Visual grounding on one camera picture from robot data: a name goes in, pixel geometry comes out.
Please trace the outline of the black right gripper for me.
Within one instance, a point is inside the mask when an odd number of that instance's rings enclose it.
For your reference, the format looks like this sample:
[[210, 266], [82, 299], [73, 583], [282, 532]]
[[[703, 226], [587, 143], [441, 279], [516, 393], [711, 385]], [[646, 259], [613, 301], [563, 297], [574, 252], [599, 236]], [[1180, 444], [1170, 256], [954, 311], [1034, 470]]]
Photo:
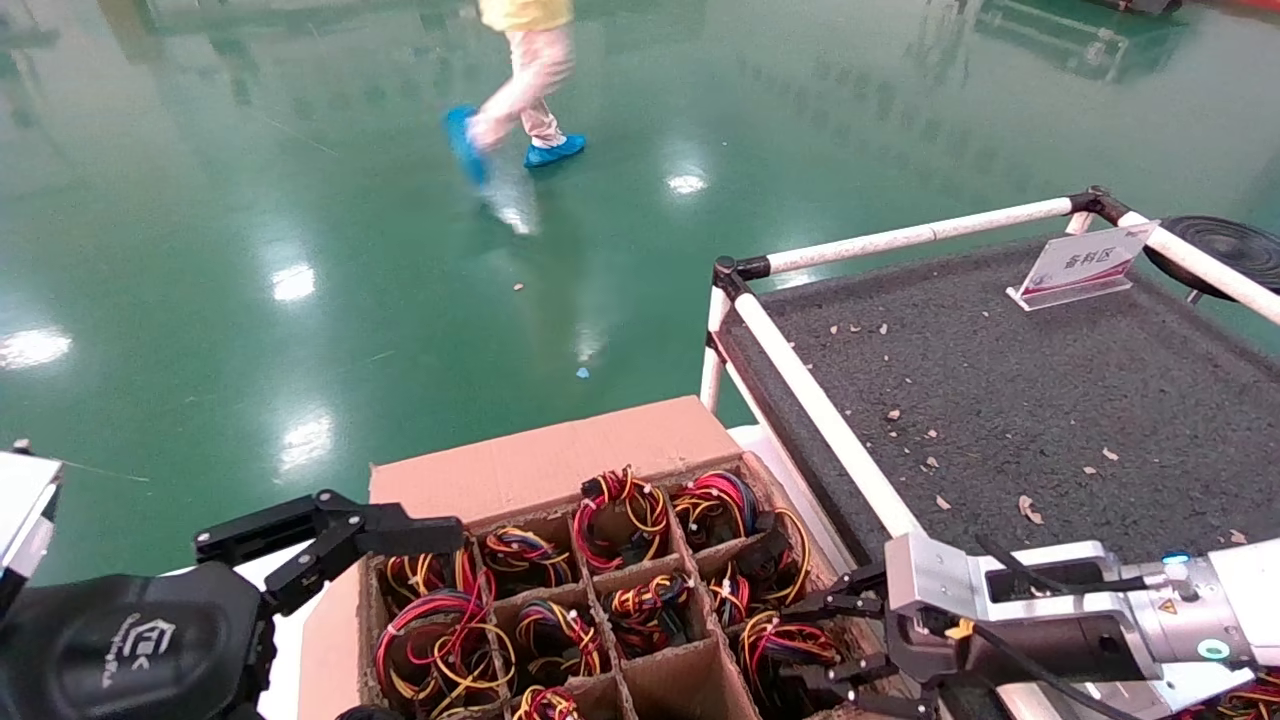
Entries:
[[[818, 623], [835, 618], [882, 621], [887, 575], [882, 562], [873, 562], [840, 575], [828, 588], [805, 596], [780, 611], [787, 623]], [[1009, 719], [995, 688], [975, 671], [972, 661], [983, 650], [972, 625], [929, 632], [923, 625], [902, 628], [902, 674], [936, 706], [937, 719]], [[814, 710], [850, 706], [893, 719], [924, 719], [925, 701], [890, 694], [874, 688], [895, 678], [900, 667], [884, 653], [835, 666], [785, 665], [777, 676]]]

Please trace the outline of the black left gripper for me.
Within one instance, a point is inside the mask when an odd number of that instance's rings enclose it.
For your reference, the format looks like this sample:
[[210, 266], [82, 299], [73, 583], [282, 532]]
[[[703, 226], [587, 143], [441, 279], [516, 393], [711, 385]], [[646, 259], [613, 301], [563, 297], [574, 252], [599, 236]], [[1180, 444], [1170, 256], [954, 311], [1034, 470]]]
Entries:
[[[324, 489], [198, 532], [192, 570], [23, 591], [3, 620], [1, 715], [256, 719], [276, 655], [271, 614], [292, 615], [369, 555], [453, 553], [465, 541], [458, 518]], [[262, 596], [229, 569], [294, 546]], [[358, 705], [335, 720], [401, 715]]]

